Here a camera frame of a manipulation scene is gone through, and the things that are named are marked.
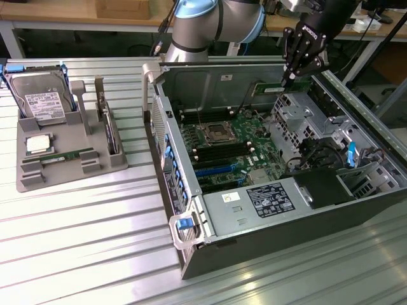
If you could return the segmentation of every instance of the hard drive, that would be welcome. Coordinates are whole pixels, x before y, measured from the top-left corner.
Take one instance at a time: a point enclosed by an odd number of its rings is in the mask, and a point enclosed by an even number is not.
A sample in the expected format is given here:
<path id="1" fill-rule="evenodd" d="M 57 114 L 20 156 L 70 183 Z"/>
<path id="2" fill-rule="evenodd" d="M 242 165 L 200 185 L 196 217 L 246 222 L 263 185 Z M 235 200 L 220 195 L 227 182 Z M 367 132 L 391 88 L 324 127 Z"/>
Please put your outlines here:
<path id="1" fill-rule="evenodd" d="M 2 78 L 12 92 L 23 118 L 38 125 L 66 122 L 65 112 L 76 110 L 64 65 L 51 67 L 11 66 Z"/>

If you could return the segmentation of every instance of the aluminum table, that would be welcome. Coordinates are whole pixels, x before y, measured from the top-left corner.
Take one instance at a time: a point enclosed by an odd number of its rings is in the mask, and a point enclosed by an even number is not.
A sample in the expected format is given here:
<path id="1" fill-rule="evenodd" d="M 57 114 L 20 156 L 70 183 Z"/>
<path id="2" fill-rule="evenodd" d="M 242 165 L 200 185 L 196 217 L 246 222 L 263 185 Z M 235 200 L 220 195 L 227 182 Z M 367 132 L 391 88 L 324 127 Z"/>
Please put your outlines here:
<path id="1" fill-rule="evenodd" d="M 407 204 L 363 226 L 182 281 L 141 119 L 146 60 L 64 60 L 70 80 L 86 83 L 87 107 L 96 101 L 94 76 L 105 77 L 130 168 L 24 194 L 15 190 L 17 107 L 3 84 L 1 304 L 407 302 Z"/>

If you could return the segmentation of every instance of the robotic arm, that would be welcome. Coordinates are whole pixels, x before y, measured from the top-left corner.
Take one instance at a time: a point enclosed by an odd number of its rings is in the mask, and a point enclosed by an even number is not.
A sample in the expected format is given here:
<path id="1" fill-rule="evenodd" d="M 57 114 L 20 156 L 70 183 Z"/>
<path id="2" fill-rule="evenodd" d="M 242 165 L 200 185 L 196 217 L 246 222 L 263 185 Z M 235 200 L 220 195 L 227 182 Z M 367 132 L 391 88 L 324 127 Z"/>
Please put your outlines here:
<path id="1" fill-rule="evenodd" d="M 358 5 L 356 0 L 282 0 L 292 11 L 305 7 L 310 14 L 302 14 L 294 29 L 284 29 L 284 54 L 286 60 L 282 86 L 290 86 L 296 76 L 320 72 L 325 63 L 320 53 L 343 29 Z"/>
<path id="2" fill-rule="evenodd" d="M 308 12 L 302 14 L 295 29 L 287 27 L 283 32 L 284 87 L 291 86 L 296 76 L 325 68 L 320 53 L 341 32 L 359 3 L 359 0 L 269 1 L 281 1 L 291 11 Z M 206 61 L 207 47 L 213 40 L 250 43 L 260 33 L 265 20 L 264 7 L 259 2 L 178 0 L 172 44 L 165 61 Z"/>

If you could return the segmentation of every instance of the wire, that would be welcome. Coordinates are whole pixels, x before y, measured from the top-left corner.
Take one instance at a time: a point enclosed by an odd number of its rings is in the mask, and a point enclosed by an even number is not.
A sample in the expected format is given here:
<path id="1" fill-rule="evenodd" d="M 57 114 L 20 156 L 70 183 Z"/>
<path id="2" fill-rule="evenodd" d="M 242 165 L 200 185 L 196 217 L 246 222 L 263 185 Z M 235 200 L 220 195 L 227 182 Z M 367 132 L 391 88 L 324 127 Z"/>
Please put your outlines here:
<path id="1" fill-rule="evenodd" d="M 163 19 L 162 23 L 158 27 L 158 36 L 155 39 L 153 45 L 151 46 L 150 53 L 149 53 L 150 57 L 154 55 L 154 53 L 156 51 L 155 49 L 157 48 L 157 46 L 160 43 L 162 45 L 162 42 L 160 41 L 161 35 L 167 33 L 167 31 L 170 27 L 171 21 L 176 13 L 176 8 L 178 7 L 179 2 L 180 2 L 179 0 L 174 1 L 174 3 L 171 6 L 170 11 L 168 12 L 168 15 Z"/>
<path id="2" fill-rule="evenodd" d="M 253 90 L 254 90 L 254 86 L 256 86 L 258 83 L 264 83 L 264 81 L 262 81 L 262 80 L 259 79 L 259 80 L 257 80 L 257 81 L 253 81 L 253 82 L 250 83 L 249 87 L 248 87 L 247 90 L 246 90 L 246 93 L 245 93 L 245 95 L 244 95 L 244 98 L 243 98 L 243 100 L 242 100 L 242 103 L 240 103 L 240 105 L 239 105 L 239 107 L 237 108 L 237 110 L 236 110 L 235 114 L 233 115 L 233 117 L 237 116 L 237 114 L 239 113 L 239 111 L 243 108 L 243 105 L 244 105 L 244 103 L 245 103 L 245 101 L 246 101 L 246 99 L 247 99 L 247 96 L 248 96 L 249 93 L 250 93 L 250 89 L 253 87 Z"/>
<path id="3" fill-rule="evenodd" d="M 331 151 L 333 151 L 335 153 L 336 159 L 338 159 L 338 161 L 342 164 L 342 166 L 344 166 L 342 156 L 340 155 L 340 153 L 338 153 L 338 151 L 335 148 L 328 146 L 328 145 L 321 145 L 321 147 L 330 149 Z"/>
<path id="4" fill-rule="evenodd" d="M 244 49 L 242 56 L 245 56 L 247 54 L 248 49 L 249 49 L 249 43 L 246 43 L 246 48 Z"/>
<path id="5" fill-rule="evenodd" d="M 366 30 L 364 30 L 363 35 L 362 35 L 362 37 L 361 37 L 360 40 L 359 40 L 359 43 L 362 42 L 364 36 L 365 36 L 366 33 L 368 32 L 368 30 L 369 30 L 369 28 L 370 28 L 370 25 L 371 25 L 372 22 L 373 22 L 373 19 L 374 19 L 374 18 L 370 19 L 369 25 L 368 25 L 368 27 L 366 28 Z M 343 70 L 345 70 L 345 69 L 350 65 L 350 63 L 352 63 L 353 59 L 355 59 L 356 55 L 362 50 L 362 47 L 363 47 L 363 44 L 361 44 L 361 45 L 358 47 L 357 51 L 353 54 L 353 56 L 350 58 L 350 60 L 348 61 L 348 63 L 347 63 L 342 69 L 340 69 L 340 70 L 334 72 L 334 74 L 341 73 Z"/>
<path id="6" fill-rule="evenodd" d="M 286 172 L 287 172 L 287 170 L 288 170 L 288 168 L 289 168 L 288 163 L 290 163 L 290 162 L 292 162 L 292 161 L 294 161 L 294 160 L 302 160 L 302 159 L 303 159 L 302 157 L 293 157 L 293 158 L 291 158 L 290 160 L 288 160 L 287 163 L 286 163 Z"/>

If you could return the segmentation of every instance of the white label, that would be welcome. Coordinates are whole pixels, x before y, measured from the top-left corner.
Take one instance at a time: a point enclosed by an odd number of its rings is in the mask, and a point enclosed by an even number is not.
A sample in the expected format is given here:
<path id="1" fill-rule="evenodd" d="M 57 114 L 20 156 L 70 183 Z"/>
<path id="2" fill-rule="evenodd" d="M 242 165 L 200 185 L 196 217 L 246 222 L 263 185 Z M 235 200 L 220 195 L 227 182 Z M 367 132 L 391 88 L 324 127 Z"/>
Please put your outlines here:
<path id="1" fill-rule="evenodd" d="M 221 76 L 221 81 L 231 81 L 232 78 L 233 78 L 232 74 L 222 75 Z"/>
<path id="2" fill-rule="evenodd" d="M 37 121 L 65 117 L 58 92 L 28 94 L 25 99 Z"/>
<path id="3" fill-rule="evenodd" d="M 271 92 L 283 92 L 284 88 L 266 88 L 265 93 L 271 93 Z"/>
<path id="4" fill-rule="evenodd" d="M 232 201 L 240 200 L 238 192 L 223 194 L 222 198 L 223 198 L 223 202 L 232 202 Z"/>

